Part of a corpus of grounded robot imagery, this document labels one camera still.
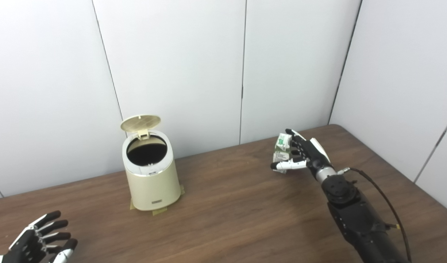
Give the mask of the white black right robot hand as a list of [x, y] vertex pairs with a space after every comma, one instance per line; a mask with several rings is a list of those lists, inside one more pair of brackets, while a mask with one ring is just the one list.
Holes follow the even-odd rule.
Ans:
[[337, 175], [324, 148], [315, 139], [306, 140], [300, 133], [286, 129], [291, 136], [291, 147], [295, 148], [295, 158], [271, 163], [272, 170], [309, 169], [312, 176], [322, 183], [328, 177]]

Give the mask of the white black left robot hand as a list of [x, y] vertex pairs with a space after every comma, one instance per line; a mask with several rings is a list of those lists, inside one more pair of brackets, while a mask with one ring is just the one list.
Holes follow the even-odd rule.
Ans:
[[59, 232], [68, 226], [60, 220], [61, 211], [52, 211], [28, 224], [0, 255], [0, 263], [41, 263], [47, 256], [50, 263], [66, 263], [73, 255], [78, 240], [69, 232]]

